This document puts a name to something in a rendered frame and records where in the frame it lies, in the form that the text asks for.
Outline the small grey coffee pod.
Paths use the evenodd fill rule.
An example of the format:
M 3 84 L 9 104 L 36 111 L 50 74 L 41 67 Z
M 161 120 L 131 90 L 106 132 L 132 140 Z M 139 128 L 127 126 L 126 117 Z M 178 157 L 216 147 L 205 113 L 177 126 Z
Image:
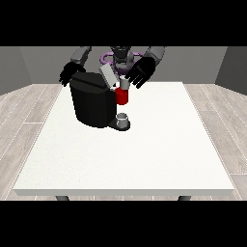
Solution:
M 120 87 L 122 90 L 128 90 L 130 87 L 129 81 L 123 75 L 120 77 Z

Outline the red pod holder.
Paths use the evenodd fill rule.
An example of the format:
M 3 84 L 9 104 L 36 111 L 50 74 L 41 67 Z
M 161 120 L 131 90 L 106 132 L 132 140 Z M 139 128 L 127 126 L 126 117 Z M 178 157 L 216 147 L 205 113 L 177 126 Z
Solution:
M 125 105 L 128 103 L 128 90 L 123 90 L 121 88 L 117 88 L 115 90 L 116 95 L 116 103 L 119 105 Z

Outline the black coffee machine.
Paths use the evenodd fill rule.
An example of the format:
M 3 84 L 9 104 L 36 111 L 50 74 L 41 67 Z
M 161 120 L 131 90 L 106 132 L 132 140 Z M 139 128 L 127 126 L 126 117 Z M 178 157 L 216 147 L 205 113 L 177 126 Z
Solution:
M 116 89 L 108 88 L 100 73 L 78 71 L 71 77 L 69 87 L 79 122 L 96 128 L 130 129 L 129 120 L 127 127 L 117 127 Z

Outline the pale grey machine lid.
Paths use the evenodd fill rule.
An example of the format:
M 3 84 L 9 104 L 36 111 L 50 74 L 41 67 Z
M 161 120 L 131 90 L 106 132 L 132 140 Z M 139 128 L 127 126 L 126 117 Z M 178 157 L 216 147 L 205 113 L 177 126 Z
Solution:
M 98 70 L 109 88 L 113 87 L 118 82 L 118 79 L 109 64 L 101 66 Z

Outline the small grey cup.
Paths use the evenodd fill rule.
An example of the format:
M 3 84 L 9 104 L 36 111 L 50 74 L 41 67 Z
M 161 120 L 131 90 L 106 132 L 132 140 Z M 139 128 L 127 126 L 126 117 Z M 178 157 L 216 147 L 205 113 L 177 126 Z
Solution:
M 116 116 L 117 119 L 117 127 L 119 128 L 125 128 L 128 125 L 128 116 L 126 113 L 119 113 Z

